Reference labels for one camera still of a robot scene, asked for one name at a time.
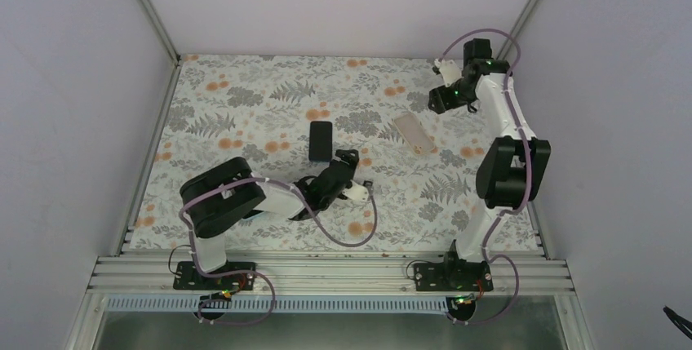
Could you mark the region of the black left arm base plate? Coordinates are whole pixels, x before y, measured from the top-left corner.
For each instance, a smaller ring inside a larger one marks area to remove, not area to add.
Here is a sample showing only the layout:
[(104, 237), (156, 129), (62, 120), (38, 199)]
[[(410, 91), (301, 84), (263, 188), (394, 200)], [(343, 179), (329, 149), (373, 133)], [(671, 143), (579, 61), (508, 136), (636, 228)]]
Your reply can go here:
[(193, 261), (182, 261), (177, 264), (172, 287), (174, 290), (208, 290), (208, 291), (237, 291), (252, 290), (254, 285), (254, 273), (248, 278), (247, 270), (255, 270), (254, 262), (227, 262), (222, 268), (214, 271), (223, 273), (229, 271), (243, 271), (223, 277), (205, 277), (196, 268)]

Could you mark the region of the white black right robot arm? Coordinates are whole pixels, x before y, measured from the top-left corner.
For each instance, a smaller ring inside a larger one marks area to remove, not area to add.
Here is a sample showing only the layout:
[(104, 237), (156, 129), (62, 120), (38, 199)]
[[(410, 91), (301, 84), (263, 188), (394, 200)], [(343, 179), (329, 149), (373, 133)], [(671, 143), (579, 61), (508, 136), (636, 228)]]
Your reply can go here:
[(444, 83), (429, 92), (428, 108), (437, 114), (482, 108), (494, 136), (476, 173), (477, 211), (467, 234), (454, 240), (437, 264), (437, 284), (451, 290), (491, 290), (490, 239), (503, 219), (535, 199), (551, 145), (528, 126), (513, 89), (512, 65), (492, 56), (490, 40), (465, 42), (461, 65), (439, 59), (434, 71)]

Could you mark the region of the beige phone case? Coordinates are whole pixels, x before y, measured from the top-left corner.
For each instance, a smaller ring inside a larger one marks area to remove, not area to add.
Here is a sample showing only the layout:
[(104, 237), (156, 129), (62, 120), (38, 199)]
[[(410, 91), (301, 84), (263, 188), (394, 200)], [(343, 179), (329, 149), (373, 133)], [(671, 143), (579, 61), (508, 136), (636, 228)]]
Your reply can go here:
[(431, 153), (436, 145), (413, 113), (403, 113), (393, 119), (393, 125), (416, 155)]

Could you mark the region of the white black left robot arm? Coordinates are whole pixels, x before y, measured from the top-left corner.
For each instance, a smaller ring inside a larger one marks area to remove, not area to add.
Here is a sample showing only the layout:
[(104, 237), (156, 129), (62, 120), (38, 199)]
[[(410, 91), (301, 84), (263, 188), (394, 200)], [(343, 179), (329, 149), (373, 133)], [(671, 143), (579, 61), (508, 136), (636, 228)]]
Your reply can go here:
[(269, 213), (291, 221), (315, 219), (337, 199), (366, 202), (368, 186), (358, 184), (356, 150), (338, 150), (319, 175), (294, 183), (262, 177), (244, 157), (232, 158), (180, 187), (180, 219), (188, 227), (194, 276), (208, 289), (227, 277), (225, 233), (237, 222)]

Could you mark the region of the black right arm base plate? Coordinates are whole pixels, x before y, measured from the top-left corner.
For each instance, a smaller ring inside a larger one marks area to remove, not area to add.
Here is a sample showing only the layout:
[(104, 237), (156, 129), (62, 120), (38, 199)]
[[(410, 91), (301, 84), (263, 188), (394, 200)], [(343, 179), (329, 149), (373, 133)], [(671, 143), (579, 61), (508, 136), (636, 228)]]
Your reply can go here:
[(454, 268), (444, 263), (416, 263), (413, 278), (419, 292), (435, 291), (492, 291), (494, 284), (486, 262), (458, 264)]

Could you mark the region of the blue-cased black phone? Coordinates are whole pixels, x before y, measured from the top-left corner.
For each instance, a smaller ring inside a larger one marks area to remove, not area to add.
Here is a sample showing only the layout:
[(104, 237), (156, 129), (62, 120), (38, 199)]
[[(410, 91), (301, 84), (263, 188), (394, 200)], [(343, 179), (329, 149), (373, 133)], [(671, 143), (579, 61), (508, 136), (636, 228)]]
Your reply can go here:
[(242, 219), (243, 220), (253, 220), (255, 218), (262, 218), (263, 216), (266, 215), (266, 212), (264, 211), (259, 211), (259, 210), (254, 210), (248, 215), (244, 216)]

